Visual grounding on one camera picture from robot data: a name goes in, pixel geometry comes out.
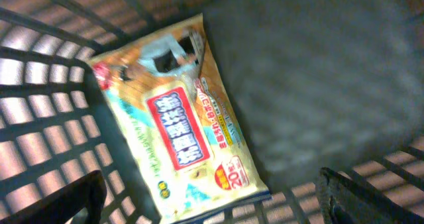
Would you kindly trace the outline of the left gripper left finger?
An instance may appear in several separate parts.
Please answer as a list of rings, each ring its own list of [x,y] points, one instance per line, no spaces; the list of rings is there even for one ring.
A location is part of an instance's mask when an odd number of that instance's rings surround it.
[[[83,208],[85,223],[99,224],[107,197],[101,171],[95,170],[46,198],[1,220],[3,224],[66,223]]]

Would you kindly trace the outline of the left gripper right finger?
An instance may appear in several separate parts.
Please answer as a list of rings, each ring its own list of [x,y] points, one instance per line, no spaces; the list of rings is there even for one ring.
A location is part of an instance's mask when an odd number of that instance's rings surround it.
[[[423,218],[329,168],[321,168],[315,193],[326,224],[423,223]]]

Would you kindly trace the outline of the yellow wet wipes pack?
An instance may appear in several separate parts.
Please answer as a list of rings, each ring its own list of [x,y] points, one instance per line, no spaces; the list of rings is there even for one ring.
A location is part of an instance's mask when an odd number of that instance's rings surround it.
[[[160,215],[207,218],[270,191],[194,16],[89,61]]]

